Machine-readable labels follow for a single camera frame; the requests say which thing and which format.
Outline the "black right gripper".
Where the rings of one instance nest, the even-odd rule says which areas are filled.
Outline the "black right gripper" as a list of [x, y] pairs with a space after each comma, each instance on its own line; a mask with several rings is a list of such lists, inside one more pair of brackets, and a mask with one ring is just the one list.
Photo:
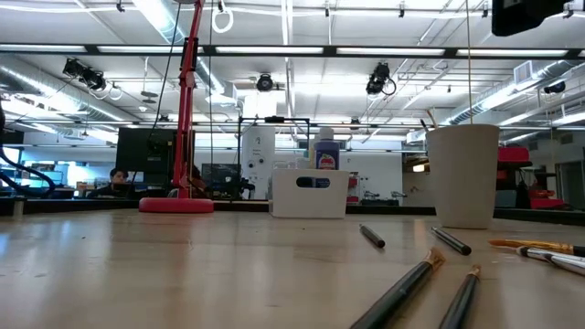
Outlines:
[[539, 27], [546, 18], [561, 14], [569, 0], [491, 0], [492, 34], [509, 37]]

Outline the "white paper cup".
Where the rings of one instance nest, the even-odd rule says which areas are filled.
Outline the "white paper cup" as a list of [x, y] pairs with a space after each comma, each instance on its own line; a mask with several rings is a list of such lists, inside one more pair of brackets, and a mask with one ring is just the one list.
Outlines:
[[499, 134], [490, 124], [453, 125], [426, 134], [433, 205], [443, 227], [491, 226]]

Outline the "thin black paintbrush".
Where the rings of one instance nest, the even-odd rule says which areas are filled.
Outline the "thin black paintbrush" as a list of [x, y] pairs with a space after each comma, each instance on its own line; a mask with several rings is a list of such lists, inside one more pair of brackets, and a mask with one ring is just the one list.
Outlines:
[[368, 239], [376, 248], [384, 249], [386, 246], [386, 242], [383, 238], [381, 238], [372, 228], [366, 225], [359, 225], [360, 233]]
[[446, 231], [440, 228], [432, 227], [431, 232], [436, 238], [447, 244], [452, 249], [456, 250], [461, 255], [468, 256], [472, 253], [472, 249], [468, 245], [461, 242], [455, 236], [447, 233]]

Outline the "large dark blue paint bottle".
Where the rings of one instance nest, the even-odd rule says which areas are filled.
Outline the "large dark blue paint bottle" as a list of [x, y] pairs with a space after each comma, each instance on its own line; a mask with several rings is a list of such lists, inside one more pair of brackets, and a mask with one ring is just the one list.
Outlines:
[[335, 139], [335, 132], [330, 127], [322, 127], [314, 143], [315, 168], [320, 170], [338, 170], [340, 144]]

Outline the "black paintbrush gold ferrule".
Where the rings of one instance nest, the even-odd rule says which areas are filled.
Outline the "black paintbrush gold ferrule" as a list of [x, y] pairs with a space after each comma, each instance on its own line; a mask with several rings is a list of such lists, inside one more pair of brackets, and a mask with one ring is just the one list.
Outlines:
[[350, 329], [385, 329], [445, 261], [437, 248], [430, 249], [424, 260], [410, 269], [376, 300], [350, 326]]
[[473, 265], [443, 316], [439, 329], [463, 329], [470, 314], [476, 289], [480, 283], [481, 266]]

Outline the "white plastic bin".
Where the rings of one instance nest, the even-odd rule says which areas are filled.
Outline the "white plastic bin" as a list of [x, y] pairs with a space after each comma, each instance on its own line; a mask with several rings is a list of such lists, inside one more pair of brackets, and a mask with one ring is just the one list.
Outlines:
[[276, 218], [343, 218], [348, 180], [342, 170], [274, 169], [269, 211]]

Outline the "red storage cart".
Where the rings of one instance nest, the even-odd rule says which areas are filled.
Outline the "red storage cart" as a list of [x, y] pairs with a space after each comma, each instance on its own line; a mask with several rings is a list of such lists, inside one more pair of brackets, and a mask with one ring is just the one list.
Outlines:
[[565, 203], [548, 188], [555, 173], [535, 169], [529, 151], [521, 146], [498, 149], [495, 206], [531, 210], [562, 209]]

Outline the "black overhead beam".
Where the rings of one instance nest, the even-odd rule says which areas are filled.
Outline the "black overhead beam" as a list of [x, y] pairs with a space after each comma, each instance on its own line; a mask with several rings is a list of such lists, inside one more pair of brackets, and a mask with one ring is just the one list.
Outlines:
[[[154, 57], [183, 53], [181, 46], [76, 45], [0, 43], [0, 53], [80, 56]], [[215, 46], [203, 45], [197, 53], [207, 57], [292, 58], [444, 58], [462, 59], [565, 59], [585, 60], [585, 48], [429, 48], [358, 46]]]

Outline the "silver ferrule paintbrush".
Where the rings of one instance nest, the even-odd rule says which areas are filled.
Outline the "silver ferrule paintbrush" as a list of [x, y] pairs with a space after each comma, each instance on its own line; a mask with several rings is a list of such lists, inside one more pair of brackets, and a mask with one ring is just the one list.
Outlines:
[[550, 254], [546, 255], [545, 259], [556, 267], [585, 277], [585, 261], [573, 260], [564, 257], [553, 256]]
[[573, 263], [580, 263], [585, 265], [585, 258], [558, 253], [555, 251], [545, 250], [545, 249], [536, 249], [530, 248], [528, 246], [518, 247], [516, 249], [516, 253], [520, 256], [537, 259], [537, 260], [561, 260], [566, 262], [573, 262]]

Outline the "white pillar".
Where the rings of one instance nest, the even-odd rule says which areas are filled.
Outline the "white pillar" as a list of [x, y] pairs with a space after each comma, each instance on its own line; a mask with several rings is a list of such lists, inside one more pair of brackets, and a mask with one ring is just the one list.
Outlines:
[[242, 136], [242, 175], [254, 185], [250, 199], [264, 200], [268, 196], [269, 178], [275, 156], [275, 128], [249, 128]]

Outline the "red desk lamp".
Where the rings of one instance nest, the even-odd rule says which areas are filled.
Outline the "red desk lamp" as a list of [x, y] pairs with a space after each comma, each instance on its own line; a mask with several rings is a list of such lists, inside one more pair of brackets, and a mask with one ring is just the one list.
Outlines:
[[176, 130], [175, 162], [171, 183], [176, 190], [174, 197], [144, 197], [139, 201], [139, 210], [147, 213], [202, 214], [214, 210], [209, 199], [194, 198], [192, 168], [194, 161], [194, 133], [192, 126], [193, 89], [196, 86], [197, 33], [205, 0], [176, 0], [180, 5], [193, 5], [195, 13], [189, 35], [183, 46], [182, 64], [179, 74], [179, 108]]

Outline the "black monitor panel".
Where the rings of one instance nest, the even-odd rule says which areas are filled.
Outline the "black monitor panel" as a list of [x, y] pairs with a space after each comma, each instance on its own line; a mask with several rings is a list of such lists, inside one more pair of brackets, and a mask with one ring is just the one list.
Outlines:
[[192, 196], [191, 170], [195, 132], [171, 129], [124, 128], [118, 131], [116, 164], [119, 169], [142, 173], [143, 183]]

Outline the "person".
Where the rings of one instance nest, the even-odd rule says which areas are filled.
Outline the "person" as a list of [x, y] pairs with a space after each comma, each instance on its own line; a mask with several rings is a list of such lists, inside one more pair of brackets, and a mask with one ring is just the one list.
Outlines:
[[126, 198], [130, 194], [131, 186], [127, 179], [127, 171], [113, 168], [110, 171], [110, 183], [104, 187], [93, 190], [87, 195], [87, 198]]

